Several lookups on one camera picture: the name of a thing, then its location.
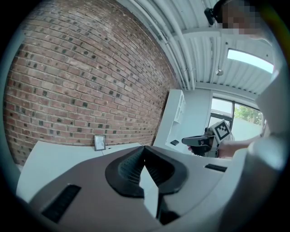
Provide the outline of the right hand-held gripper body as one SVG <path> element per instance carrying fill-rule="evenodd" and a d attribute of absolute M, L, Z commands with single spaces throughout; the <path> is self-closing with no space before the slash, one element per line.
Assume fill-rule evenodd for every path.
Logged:
<path fill-rule="evenodd" d="M 204 130 L 204 140 L 201 146 L 188 146 L 191 151 L 202 157 L 218 157 L 218 147 L 224 140 L 234 140 L 229 125 L 221 120 Z"/>

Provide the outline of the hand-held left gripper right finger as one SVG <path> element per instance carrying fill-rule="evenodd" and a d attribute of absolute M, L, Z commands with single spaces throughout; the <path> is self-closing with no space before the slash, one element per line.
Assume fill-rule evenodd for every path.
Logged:
<path fill-rule="evenodd" d="M 161 224 L 197 206 L 225 174 L 230 160 L 144 147 L 144 204 Z"/>

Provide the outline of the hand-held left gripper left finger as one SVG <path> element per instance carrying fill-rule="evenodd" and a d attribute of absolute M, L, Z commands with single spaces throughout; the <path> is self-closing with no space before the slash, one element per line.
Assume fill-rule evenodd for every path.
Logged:
<path fill-rule="evenodd" d="M 143 147 L 120 150 L 85 160 L 61 174 L 31 199 L 49 228 L 57 232 L 153 232 L 162 224 L 153 217 L 142 196 L 120 195 L 106 179 L 132 186 L 118 173 L 118 164 L 139 156 Z"/>

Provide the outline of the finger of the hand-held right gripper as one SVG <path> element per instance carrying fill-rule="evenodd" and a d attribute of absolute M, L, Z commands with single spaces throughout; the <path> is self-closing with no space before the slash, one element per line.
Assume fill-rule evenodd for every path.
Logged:
<path fill-rule="evenodd" d="M 191 136 L 182 139 L 182 143 L 187 146 L 201 146 L 203 144 L 204 136 Z"/>

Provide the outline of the person's right forearm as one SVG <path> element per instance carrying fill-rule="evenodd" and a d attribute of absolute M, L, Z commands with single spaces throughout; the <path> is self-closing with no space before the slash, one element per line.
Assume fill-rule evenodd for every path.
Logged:
<path fill-rule="evenodd" d="M 218 158 L 232 158 L 237 150 L 247 148 L 252 142 L 260 138 L 261 136 L 259 135 L 242 141 L 224 140 L 218 147 Z"/>

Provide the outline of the window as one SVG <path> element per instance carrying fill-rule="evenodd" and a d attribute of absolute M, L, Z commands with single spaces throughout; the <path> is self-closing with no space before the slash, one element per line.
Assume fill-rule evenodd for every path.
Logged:
<path fill-rule="evenodd" d="M 208 126 L 224 120 L 231 129 L 234 140 L 253 138 L 262 132 L 265 120 L 256 108 L 214 97 Z"/>

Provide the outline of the white shelf unit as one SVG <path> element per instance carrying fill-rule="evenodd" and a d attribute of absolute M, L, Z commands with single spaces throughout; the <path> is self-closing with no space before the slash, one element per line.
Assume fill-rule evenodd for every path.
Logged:
<path fill-rule="evenodd" d="M 182 143 L 182 139 L 192 135 L 193 124 L 189 121 L 184 93 L 182 90 L 171 89 L 154 146 L 191 155 L 187 145 Z M 178 140 L 179 144 L 177 146 L 170 144 L 173 140 Z"/>

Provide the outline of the white desk with drawers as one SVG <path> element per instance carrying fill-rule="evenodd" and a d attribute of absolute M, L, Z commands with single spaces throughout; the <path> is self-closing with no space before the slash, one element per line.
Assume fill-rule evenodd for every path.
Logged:
<path fill-rule="evenodd" d="M 16 196 L 29 203 L 41 188 L 73 166 L 85 160 L 139 146 L 139 143 L 110 145 L 105 150 L 95 151 L 93 146 L 60 145 L 38 141 L 21 170 Z"/>

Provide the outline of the person's beige shirt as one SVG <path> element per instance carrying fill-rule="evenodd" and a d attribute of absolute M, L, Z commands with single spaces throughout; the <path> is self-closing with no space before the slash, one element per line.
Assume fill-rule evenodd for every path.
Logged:
<path fill-rule="evenodd" d="M 270 133 L 249 145 L 237 188 L 223 211 L 220 232 L 250 229 L 255 222 L 265 224 L 270 215 L 271 199 L 290 157 L 288 67 L 281 68 L 257 104 Z"/>

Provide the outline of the rectangular ceiling light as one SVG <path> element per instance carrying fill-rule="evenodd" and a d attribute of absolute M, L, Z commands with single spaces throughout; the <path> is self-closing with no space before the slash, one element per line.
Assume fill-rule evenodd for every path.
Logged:
<path fill-rule="evenodd" d="M 227 52 L 227 58 L 243 63 L 247 63 L 249 65 L 255 66 L 257 68 L 260 68 L 268 73 L 273 73 L 274 65 L 262 58 L 259 58 L 257 56 L 254 56 L 252 54 L 242 52 L 235 49 L 228 49 Z"/>

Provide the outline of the white ceiling pipes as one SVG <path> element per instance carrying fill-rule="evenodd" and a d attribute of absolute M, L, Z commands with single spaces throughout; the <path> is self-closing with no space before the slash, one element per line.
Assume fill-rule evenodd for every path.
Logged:
<path fill-rule="evenodd" d="M 180 80 L 180 85 L 185 90 L 195 89 L 195 79 L 193 74 L 193 64 L 189 55 L 189 49 L 180 26 L 173 16 L 165 0 L 129 0 L 141 14 L 150 21 L 157 34 L 162 38 L 166 46 L 169 57 L 173 61 L 173 66 Z"/>

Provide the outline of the black picture frame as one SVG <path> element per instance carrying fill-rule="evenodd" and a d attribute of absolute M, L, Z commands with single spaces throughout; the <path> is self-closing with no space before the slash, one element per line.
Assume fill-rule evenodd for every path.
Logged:
<path fill-rule="evenodd" d="M 94 135 L 94 150 L 102 151 L 106 149 L 105 136 L 104 135 Z"/>

